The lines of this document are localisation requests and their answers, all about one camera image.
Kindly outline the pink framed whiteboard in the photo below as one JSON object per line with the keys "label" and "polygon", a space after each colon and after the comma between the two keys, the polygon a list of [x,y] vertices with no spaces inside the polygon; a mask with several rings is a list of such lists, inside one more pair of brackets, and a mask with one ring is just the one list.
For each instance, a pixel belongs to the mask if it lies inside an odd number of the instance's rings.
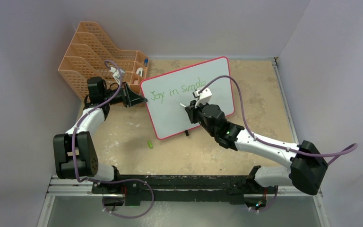
{"label": "pink framed whiteboard", "polygon": [[222,56],[143,80],[141,92],[156,137],[163,140],[199,126],[190,123],[179,103],[189,105],[193,92],[207,83],[212,92],[209,103],[218,105],[226,116],[232,115],[235,107],[229,75],[229,60]]}

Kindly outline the green marker cap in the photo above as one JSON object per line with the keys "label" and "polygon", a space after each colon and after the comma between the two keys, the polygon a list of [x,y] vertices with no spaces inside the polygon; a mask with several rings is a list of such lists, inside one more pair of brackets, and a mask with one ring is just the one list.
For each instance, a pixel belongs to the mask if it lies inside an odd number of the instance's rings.
{"label": "green marker cap", "polygon": [[150,147],[150,148],[153,148],[153,144],[152,144],[152,142],[149,140],[148,142],[148,146]]}

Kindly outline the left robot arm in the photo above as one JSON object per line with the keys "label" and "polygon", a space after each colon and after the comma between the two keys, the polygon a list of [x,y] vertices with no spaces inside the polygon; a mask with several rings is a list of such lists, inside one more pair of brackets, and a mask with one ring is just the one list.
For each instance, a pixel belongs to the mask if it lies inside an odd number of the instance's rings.
{"label": "left robot arm", "polygon": [[88,79],[87,89],[82,116],[71,129],[53,137],[56,174],[60,179],[104,182],[109,193],[117,193],[122,187],[119,171],[99,162],[92,136],[106,120],[111,105],[122,103],[133,107],[146,103],[147,99],[132,91],[126,82],[113,90],[102,77]]}

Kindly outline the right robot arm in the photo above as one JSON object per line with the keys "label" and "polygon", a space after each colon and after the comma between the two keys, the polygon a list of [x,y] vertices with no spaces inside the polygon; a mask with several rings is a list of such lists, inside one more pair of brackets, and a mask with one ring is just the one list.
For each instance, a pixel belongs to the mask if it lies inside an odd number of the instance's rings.
{"label": "right robot arm", "polygon": [[243,126],[228,121],[218,105],[195,107],[195,101],[192,101],[184,110],[189,121],[202,126],[221,147],[256,154],[280,165],[254,168],[246,180],[251,192],[286,185],[308,195],[318,193],[328,164],[313,143],[306,140],[301,144],[286,143],[250,134]]}

